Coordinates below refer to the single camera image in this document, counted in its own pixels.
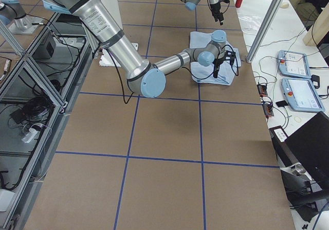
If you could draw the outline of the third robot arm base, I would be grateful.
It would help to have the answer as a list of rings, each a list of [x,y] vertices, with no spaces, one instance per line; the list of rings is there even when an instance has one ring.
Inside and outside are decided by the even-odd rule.
[[[1,0],[1,21],[9,26],[12,34],[33,34],[39,25],[43,25],[41,17],[28,16],[18,0]]]

